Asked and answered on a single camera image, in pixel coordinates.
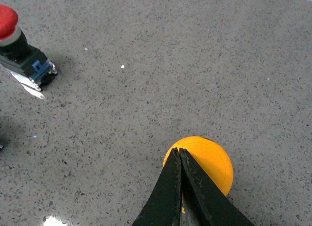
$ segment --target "blue clip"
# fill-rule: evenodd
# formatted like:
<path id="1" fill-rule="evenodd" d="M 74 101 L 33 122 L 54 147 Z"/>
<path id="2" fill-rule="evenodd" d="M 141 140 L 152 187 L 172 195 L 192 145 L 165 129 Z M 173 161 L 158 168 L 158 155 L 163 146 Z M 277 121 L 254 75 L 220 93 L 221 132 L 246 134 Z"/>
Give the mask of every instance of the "blue clip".
<path id="1" fill-rule="evenodd" d="M 38 78 L 40 78 L 43 74 L 45 74 L 46 72 L 49 71 L 49 69 L 51 68 L 51 65 L 49 64 L 49 62 L 44 62 L 43 64 L 40 63 L 39 60 L 36 60 L 33 64 L 32 64 L 35 73 L 33 73 L 31 75 L 31 78 L 36 81 Z"/>

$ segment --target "red button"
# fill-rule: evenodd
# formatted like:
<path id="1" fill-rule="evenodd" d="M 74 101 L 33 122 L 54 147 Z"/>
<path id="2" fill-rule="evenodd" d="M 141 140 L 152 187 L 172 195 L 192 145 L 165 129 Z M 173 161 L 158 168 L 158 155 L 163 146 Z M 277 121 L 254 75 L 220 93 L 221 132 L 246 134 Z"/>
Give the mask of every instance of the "red button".
<path id="1" fill-rule="evenodd" d="M 4 39 L 14 32 L 18 20 L 18 14 L 12 8 L 0 4 L 0 39 Z"/>

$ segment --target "speckled countertop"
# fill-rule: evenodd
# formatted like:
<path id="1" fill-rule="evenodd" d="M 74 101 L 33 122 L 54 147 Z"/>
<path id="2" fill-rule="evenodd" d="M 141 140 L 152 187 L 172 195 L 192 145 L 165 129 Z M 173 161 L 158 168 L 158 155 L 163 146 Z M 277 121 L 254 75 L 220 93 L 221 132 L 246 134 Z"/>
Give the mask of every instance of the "speckled countertop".
<path id="1" fill-rule="evenodd" d="M 312 2 L 1 3 L 59 75 L 44 101 L 0 71 L 0 225 L 131 225 L 189 135 L 256 226 L 312 225 Z"/>

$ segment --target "granite surface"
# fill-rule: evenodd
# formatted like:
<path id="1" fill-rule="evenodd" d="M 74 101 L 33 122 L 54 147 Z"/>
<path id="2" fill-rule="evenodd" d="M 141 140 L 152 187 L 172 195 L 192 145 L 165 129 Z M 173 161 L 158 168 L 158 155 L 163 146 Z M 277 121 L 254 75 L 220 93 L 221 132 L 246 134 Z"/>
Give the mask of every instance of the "granite surface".
<path id="1" fill-rule="evenodd" d="M 0 225 L 131 225 L 190 135 L 256 226 L 312 225 L 312 2 L 1 3 L 59 74 L 40 100 L 0 71 Z"/>

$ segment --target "gray countertop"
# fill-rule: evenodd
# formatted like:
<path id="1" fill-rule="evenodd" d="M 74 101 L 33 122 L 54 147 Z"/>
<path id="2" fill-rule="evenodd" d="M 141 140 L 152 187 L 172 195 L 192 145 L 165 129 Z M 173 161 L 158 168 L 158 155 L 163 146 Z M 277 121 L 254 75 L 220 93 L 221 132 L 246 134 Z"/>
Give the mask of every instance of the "gray countertop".
<path id="1" fill-rule="evenodd" d="M 312 2 L 1 3 L 59 74 L 40 100 L 0 71 L 0 225 L 131 225 L 190 135 L 256 226 L 312 225 Z"/>

